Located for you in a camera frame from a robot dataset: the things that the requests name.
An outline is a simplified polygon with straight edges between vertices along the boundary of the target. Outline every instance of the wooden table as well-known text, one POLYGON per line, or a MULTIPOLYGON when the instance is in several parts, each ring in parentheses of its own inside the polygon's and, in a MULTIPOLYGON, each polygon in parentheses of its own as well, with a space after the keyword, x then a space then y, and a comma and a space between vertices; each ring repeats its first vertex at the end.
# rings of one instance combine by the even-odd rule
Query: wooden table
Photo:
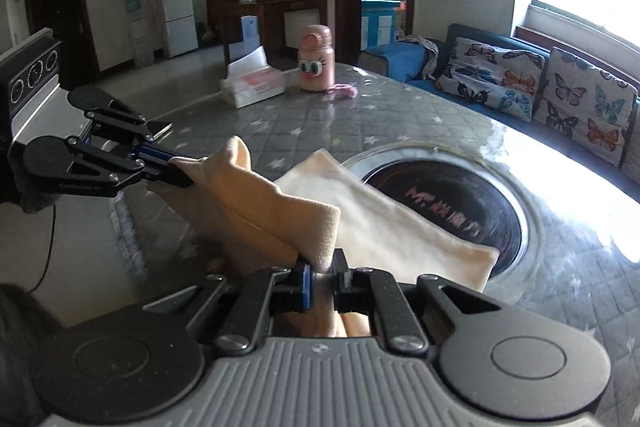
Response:
POLYGON ((328 0, 265 0, 242 1, 226 4, 220 8, 220 31, 225 50, 225 64, 231 62, 229 42, 225 31, 225 22, 229 18, 252 15, 258 19, 260 45, 264 46, 267 60, 281 58, 286 50, 284 14, 302 10, 317 9, 320 12, 320 24, 328 24, 328 0))

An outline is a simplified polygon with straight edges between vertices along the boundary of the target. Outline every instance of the black cable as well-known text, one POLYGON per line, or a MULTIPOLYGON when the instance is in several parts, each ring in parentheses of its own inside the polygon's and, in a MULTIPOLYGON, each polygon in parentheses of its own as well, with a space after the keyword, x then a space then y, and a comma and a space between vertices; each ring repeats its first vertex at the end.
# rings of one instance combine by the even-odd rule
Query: black cable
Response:
POLYGON ((51 239, 49 240, 49 253, 47 254, 47 262, 44 266, 44 270, 42 271, 42 275, 40 276, 40 280, 31 290, 29 290, 29 293, 33 293, 38 288, 40 288, 40 285, 42 284, 42 281, 44 281, 44 277, 46 276, 47 271, 49 270, 49 263, 51 261, 51 251, 53 250, 53 236, 55 231, 56 231, 56 206, 54 204, 53 217, 51 218, 51 239))

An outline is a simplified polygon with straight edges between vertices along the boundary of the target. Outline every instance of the pink hair clip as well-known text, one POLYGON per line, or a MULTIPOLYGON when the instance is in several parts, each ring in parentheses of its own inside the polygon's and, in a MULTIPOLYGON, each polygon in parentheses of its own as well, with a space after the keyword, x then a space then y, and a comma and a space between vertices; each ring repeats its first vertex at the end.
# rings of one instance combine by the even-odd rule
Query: pink hair clip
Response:
POLYGON ((355 98, 358 95, 358 88, 351 84, 335 84, 329 87, 326 92, 328 94, 342 95, 347 98, 355 98))

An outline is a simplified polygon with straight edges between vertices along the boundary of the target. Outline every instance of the blue cabinet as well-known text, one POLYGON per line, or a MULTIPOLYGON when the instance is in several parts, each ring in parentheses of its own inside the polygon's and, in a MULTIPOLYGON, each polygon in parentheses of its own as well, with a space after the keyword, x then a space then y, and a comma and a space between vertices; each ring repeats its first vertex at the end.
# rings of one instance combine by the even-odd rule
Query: blue cabinet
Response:
POLYGON ((360 49, 389 44, 396 31, 396 9, 402 1, 362 0, 360 49))

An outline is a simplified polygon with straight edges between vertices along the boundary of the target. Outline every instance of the pink bottle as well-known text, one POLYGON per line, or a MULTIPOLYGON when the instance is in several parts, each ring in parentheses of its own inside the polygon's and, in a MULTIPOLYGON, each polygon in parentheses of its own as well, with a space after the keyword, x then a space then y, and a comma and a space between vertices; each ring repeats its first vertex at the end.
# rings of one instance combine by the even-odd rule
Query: pink bottle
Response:
POLYGON ((331 29, 314 24, 302 33, 298 52, 300 87, 307 91, 324 91, 335 84, 335 55, 331 29))

